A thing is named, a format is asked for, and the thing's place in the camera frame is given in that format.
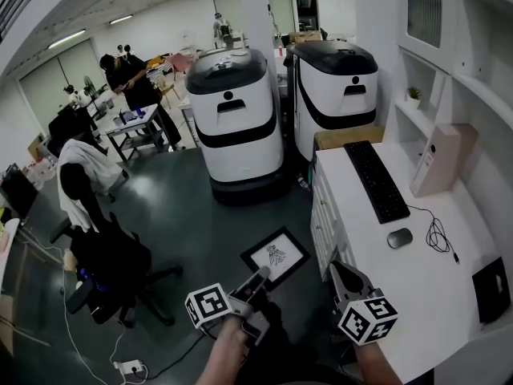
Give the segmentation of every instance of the person in black clothing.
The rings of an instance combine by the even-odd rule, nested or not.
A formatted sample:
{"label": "person in black clothing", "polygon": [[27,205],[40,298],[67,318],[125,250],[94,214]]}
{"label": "person in black clothing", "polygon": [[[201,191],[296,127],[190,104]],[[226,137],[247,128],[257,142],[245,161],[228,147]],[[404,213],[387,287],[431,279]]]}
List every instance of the person in black clothing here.
{"label": "person in black clothing", "polygon": [[160,105],[160,94],[153,88],[146,76],[147,65],[144,61],[134,55],[130,55],[128,59],[123,57],[116,59],[111,55],[104,55],[100,59],[99,65],[105,70],[107,82],[113,92],[125,94],[128,107],[131,110],[135,110],[135,106],[143,108],[152,104],[159,104],[157,107],[159,115],[157,122],[168,132],[169,144],[172,144],[175,150],[185,149],[180,141],[182,137],[178,133],[176,125]]}

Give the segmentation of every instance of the white pillar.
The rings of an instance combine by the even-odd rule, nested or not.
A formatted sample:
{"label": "white pillar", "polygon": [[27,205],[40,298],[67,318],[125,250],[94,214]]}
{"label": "white pillar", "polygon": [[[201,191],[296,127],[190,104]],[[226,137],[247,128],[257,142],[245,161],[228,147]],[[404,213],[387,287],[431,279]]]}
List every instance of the white pillar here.
{"label": "white pillar", "polygon": [[280,110],[276,63],[274,59],[273,22],[267,10],[269,0],[240,0],[245,19],[245,33],[249,39],[249,47],[262,52],[267,59],[269,80],[277,109]]}

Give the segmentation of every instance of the gray floor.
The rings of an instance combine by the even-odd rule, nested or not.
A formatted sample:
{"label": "gray floor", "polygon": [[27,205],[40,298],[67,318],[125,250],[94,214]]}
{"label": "gray floor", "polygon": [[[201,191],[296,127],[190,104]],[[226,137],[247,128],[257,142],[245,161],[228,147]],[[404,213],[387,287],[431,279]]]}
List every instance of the gray floor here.
{"label": "gray floor", "polygon": [[[166,327],[138,304],[136,325],[119,344],[115,361],[140,359],[152,373],[180,356],[198,337],[184,308],[188,292],[220,282],[226,290],[242,283],[250,271],[240,254],[270,233],[286,226],[312,257],[276,288],[271,299],[281,308],[291,342],[311,361],[334,365],[337,353],[329,344],[328,288],[321,283],[309,231],[311,196],[296,184],[279,200],[247,207],[218,204],[211,195],[208,173],[199,149],[141,157],[127,168],[130,179],[115,191],[116,202],[104,201],[104,213],[114,212],[120,224],[137,232],[152,252],[153,270],[181,264],[184,275],[171,276],[153,286],[153,298],[173,314],[176,324]],[[59,208],[55,182],[46,184],[34,203],[27,227],[48,242],[51,230],[65,217]],[[60,246],[69,241],[61,239]],[[14,253],[8,263],[6,293],[16,279]],[[18,301],[17,323],[51,342],[52,348],[14,335],[14,358],[2,352],[0,365],[8,366],[8,383],[99,383],[81,365],[73,351],[63,319],[62,273],[57,264],[27,263]],[[67,276],[67,286],[75,276]],[[94,373],[109,385],[122,383],[109,365],[121,327],[115,321],[93,323],[86,310],[69,315],[71,332]],[[202,371],[212,340],[203,339],[186,359],[153,381],[191,384]]]}

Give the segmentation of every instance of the picture frame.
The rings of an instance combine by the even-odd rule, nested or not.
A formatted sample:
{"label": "picture frame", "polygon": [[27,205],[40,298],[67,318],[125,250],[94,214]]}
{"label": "picture frame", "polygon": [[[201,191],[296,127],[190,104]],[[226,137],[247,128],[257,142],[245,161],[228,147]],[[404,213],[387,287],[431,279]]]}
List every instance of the picture frame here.
{"label": "picture frame", "polygon": [[[273,265],[276,265],[276,263],[280,260],[283,261],[284,259],[286,259],[286,254],[292,255],[294,263],[292,265],[286,265],[286,269],[281,269],[279,271],[279,275],[272,279],[273,265],[270,264],[271,256],[269,255],[269,251],[267,250],[267,248],[270,248],[271,243],[273,243],[274,241],[277,242],[277,246],[275,248],[277,248],[280,251],[280,253],[276,257],[276,260],[273,261]],[[264,254],[262,253],[267,254],[267,263],[263,263],[262,260]],[[271,275],[269,276],[269,279],[265,282],[265,288],[271,291],[274,290],[277,286],[279,286],[285,279],[290,277],[290,275],[296,272],[296,270],[298,270],[303,264],[305,264],[305,262],[309,260],[310,254],[286,227],[281,227],[280,229],[266,237],[264,240],[255,244],[252,248],[243,252],[240,255],[240,258],[242,259],[242,261],[246,263],[246,265],[250,268],[250,270],[253,273],[257,272],[263,265],[269,266],[269,268],[271,268]]]}

